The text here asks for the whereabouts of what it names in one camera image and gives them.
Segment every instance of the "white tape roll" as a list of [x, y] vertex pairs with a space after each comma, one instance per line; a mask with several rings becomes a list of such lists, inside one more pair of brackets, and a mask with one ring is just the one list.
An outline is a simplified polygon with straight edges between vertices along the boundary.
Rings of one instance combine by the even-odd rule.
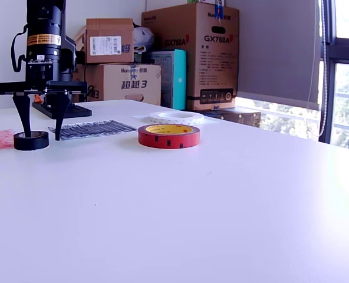
[[205, 117], [202, 114], [182, 111], [156, 112], [149, 115], [155, 124], [202, 125]]

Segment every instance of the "white roller blind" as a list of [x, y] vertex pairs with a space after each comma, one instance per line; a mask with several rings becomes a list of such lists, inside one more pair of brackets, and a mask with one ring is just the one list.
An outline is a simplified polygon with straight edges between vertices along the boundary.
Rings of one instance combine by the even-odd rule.
[[240, 10], [238, 96], [318, 110], [321, 40], [315, 0], [228, 0]]

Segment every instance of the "window frame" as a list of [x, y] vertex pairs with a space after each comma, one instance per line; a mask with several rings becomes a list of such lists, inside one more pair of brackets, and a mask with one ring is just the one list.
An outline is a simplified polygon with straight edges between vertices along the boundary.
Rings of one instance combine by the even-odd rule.
[[[335, 0], [322, 0], [324, 2], [325, 14], [325, 42], [327, 46], [327, 84], [328, 94], [323, 93], [321, 107], [321, 125], [324, 115], [326, 123], [323, 135], [319, 141], [322, 143], [331, 143], [334, 121], [334, 100], [335, 100], [335, 68], [336, 64], [349, 64], [349, 38], [337, 38], [337, 22]], [[327, 99], [327, 111], [325, 113], [325, 95]]]

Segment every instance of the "red tape roll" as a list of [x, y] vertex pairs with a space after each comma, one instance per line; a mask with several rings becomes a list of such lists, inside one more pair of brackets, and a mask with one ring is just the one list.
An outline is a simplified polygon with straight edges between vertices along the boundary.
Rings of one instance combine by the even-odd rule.
[[155, 149], [185, 149], [199, 144], [196, 127], [175, 124], [149, 125], [139, 128], [139, 143]]

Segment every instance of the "barcode label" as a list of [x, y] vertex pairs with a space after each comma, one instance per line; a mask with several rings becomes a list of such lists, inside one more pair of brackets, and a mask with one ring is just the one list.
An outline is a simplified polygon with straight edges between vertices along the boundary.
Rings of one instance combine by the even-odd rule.
[[121, 37], [91, 37], [91, 56], [121, 55]]

